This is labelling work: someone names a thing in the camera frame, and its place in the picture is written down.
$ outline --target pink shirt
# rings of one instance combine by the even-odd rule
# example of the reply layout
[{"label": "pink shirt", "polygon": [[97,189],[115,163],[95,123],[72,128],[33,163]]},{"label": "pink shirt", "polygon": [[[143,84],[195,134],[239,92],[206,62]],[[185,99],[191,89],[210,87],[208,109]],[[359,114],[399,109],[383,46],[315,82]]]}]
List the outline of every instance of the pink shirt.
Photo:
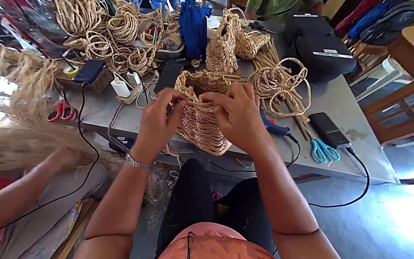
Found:
[{"label": "pink shirt", "polygon": [[190,235],[190,254],[201,259],[273,259],[264,248],[248,242],[232,228],[211,222],[199,222],[184,229],[162,252],[160,259],[186,258],[188,252],[188,233]]}]

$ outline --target hand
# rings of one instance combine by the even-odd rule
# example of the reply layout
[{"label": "hand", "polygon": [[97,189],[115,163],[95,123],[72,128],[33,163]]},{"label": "hand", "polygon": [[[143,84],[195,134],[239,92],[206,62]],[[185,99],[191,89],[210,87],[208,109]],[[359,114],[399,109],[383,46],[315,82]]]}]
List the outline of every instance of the hand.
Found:
[{"label": "hand", "polygon": [[48,163],[54,169],[55,174],[62,174],[63,170],[72,167],[77,162],[79,153],[69,147],[59,147],[52,152],[43,163]]},{"label": "hand", "polygon": [[215,118],[231,143],[250,155],[269,143],[266,140],[270,135],[259,112],[259,97],[251,83],[233,82],[226,94],[204,93],[201,97],[215,102]]},{"label": "hand", "polygon": [[148,164],[172,138],[186,106],[186,97],[172,88],[156,94],[142,112],[140,131],[130,155],[137,162]]}]

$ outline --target black pants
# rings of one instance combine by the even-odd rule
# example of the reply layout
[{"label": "black pants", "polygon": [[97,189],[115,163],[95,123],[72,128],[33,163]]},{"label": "black pants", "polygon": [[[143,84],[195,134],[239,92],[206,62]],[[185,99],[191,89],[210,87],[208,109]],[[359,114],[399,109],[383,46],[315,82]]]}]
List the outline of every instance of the black pants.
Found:
[{"label": "black pants", "polygon": [[228,207],[222,217],[215,210],[207,172],[199,161],[189,159],[180,170],[164,214],[155,258],[182,230],[198,222],[225,225],[239,232],[247,241],[273,252],[271,225],[256,177],[241,181],[217,203]]}]

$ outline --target yellow tape roll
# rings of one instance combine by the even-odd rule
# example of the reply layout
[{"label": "yellow tape roll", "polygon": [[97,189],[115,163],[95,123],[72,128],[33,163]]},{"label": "yellow tape roll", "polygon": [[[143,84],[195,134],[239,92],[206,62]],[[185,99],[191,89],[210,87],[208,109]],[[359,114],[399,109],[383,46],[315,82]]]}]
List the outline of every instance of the yellow tape roll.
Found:
[{"label": "yellow tape roll", "polygon": [[72,70],[72,68],[70,66],[67,66],[63,69],[63,72],[68,76],[73,78],[78,72],[79,72],[79,67],[76,65],[73,65],[73,67],[75,68],[75,70]]}]

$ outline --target black bag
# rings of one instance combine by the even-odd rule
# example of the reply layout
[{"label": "black bag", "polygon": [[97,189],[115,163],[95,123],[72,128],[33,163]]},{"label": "black bag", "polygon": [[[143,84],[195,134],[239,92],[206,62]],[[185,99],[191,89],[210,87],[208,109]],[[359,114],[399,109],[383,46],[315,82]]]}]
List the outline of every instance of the black bag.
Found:
[{"label": "black bag", "polygon": [[414,23],[414,2],[405,2],[391,8],[383,18],[360,33],[366,44],[386,46],[391,44],[403,28]]},{"label": "black bag", "polygon": [[[299,59],[308,69],[306,79],[310,83],[328,82],[339,75],[349,73],[356,60],[341,39],[330,36],[303,36],[292,42],[287,57]],[[292,75],[300,68],[294,62],[285,62]]]},{"label": "black bag", "polygon": [[307,35],[333,36],[334,30],[325,16],[298,12],[287,18],[284,38],[288,45],[296,38]]}]

